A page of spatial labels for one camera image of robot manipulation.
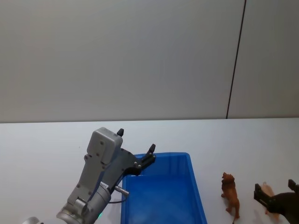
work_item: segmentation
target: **blue plastic bin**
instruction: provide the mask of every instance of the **blue plastic bin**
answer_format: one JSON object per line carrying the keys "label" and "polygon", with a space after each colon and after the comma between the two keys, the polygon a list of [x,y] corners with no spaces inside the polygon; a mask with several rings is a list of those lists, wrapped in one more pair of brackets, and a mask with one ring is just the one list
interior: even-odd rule
{"label": "blue plastic bin", "polygon": [[122,203],[121,224],[207,224],[189,154],[155,155],[140,176],[122,181],[130,195]]}

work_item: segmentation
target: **black cable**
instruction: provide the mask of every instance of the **black cable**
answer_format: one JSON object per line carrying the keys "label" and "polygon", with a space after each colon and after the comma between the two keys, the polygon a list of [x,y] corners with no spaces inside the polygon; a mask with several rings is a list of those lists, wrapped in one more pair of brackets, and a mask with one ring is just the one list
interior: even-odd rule
{"label": "black cable", "polygon": [[126,195],[125,196],[125,199],[121,200],[121,201],[116,201],[116,202],[109,202],[108,204],[118,204],[118,203],[123,203],[126,201],[126,199],[128,198]]}

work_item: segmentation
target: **plastic animal figurine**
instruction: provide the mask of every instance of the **plastic animal figurine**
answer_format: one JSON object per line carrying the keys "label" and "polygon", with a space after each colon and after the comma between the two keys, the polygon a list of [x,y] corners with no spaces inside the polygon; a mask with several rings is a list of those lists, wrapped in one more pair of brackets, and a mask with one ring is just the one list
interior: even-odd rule
{"label": "plastic animal figurine", "polygon": [[239,215],[239,208],[240,203],[237,196],[237,191],[235,189],[235,178],[231,174],[223,173],[222,176],[222,190],[223,194],[221,194],[221,197],[224,197],[228,199],[228,208],[226,208],[226,211],[231,213],[232,208],[235,208],[235,217],[233,220],[233,224],[235,223],[235,220],[240,218]]}
{"label": "plastic animal figurine", "polygon": [[[266,182],[264,182],[262,184],[261,188],[262,188],[262,191],[264,193],[266,193],[268,196],[272,197],[272,196],[275,195],[274,192],[273,192],[273,190],[272,190],[272,188]],[[273,217],[278,221],[279,220],[279,214],[278,213],[272,213],[272,214],[273,214]]]}

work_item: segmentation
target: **white tabletop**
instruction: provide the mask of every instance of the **white tabletop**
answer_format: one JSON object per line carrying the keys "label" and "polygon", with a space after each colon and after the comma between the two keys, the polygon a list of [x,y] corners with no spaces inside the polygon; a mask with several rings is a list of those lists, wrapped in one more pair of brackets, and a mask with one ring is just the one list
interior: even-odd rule
{"label": "white tabletop", "polygon": [[[0,124],[1,223],[53,218],[78,182],[92,132],[102,126],[124,128],[122,146],[134,154],[152,143],[156,153],[188,152],[209,224],[233,220],[220,196],[223,172],[235,176],[236,224],[273,223],[253,199],[255,183],[266,181],[281,193],[290,191],[288,179],[299,182],[299,119]],[[120,208],[108,205],[96,223],[119,224]]]}

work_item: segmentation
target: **white wall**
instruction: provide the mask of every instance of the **white wall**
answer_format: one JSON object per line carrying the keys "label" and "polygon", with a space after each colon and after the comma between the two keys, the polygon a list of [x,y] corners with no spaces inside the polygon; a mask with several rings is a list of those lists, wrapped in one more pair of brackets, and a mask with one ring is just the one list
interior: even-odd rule
{"label": "white wall", "polygon": [[0,122],[224,118],[242,9],[1,0]]}
{"label": "white wall", "polygon": [[229,118],[299,116],[299,1],[248,0]]}

